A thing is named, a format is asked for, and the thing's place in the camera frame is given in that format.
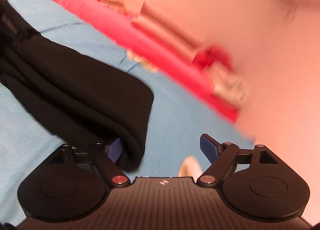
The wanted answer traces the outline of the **black knit pants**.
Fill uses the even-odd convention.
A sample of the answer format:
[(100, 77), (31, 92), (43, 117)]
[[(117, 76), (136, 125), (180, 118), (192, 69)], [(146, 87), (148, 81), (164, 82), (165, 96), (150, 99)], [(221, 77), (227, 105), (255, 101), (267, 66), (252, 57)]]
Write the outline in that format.
[(117, 165), (145, 153), (153, 92), (136, 77), (42, 36), (1, 0), (1, 83), (48, 131), (81, 150), (120, 140)]

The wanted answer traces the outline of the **blue floral bed sheet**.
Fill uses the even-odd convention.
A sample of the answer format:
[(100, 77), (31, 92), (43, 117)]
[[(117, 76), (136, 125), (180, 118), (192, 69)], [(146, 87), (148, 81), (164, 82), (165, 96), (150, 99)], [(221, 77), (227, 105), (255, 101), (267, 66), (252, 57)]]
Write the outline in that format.
[[(160, 72), (150, 72), (131, 61), (127, 51), (52, 0), (8, 0), (13, 8), (44, 37), (136, 76), (150, 86), (154, 102), (145, 154), (136, 176), (176, 176), (187, 156), (203, 168), (209, 162), (200, 150), (202, 134), (218, 142), (252, 147), (230, 123), (222, 120), (192, 94)], [(19, 184), (60, 144), (1, 87), (1, 222), (21, 223), (24, 212), (17, 201)]]

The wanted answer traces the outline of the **cream folded blanket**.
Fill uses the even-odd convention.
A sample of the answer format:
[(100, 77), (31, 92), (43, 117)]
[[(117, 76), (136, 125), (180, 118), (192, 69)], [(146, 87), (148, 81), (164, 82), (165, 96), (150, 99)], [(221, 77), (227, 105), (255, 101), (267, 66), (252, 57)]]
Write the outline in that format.
[(220, 62), (204, 69), (210, 93), (235, 108), (242, 108), (249, 95), (247, 82)]

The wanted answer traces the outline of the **red crumpled cloth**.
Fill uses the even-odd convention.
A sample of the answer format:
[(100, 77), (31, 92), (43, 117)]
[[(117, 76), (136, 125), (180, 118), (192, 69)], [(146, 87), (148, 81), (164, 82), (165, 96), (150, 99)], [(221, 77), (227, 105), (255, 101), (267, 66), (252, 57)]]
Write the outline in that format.
[(203, 51), (198, 52), (192, 64), (200, 70), (215, 64), (216, 62), (224, 65), (229, 71), (233, 71), (231, 56), (221, 47), (212, 45)]

